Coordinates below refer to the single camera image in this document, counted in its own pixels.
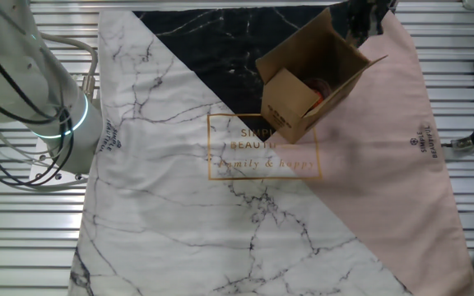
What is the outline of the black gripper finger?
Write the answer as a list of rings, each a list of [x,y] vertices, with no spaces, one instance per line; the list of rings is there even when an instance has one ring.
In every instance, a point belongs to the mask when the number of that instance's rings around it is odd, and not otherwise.
[[[349,0],[347,5],[347,35],[346,40],[352,45],[361,45],[365,39],[365,0]]]
[[[388,12],[388,0],[369,0],[369,29],[368,36],[383,34],[382,20]]]

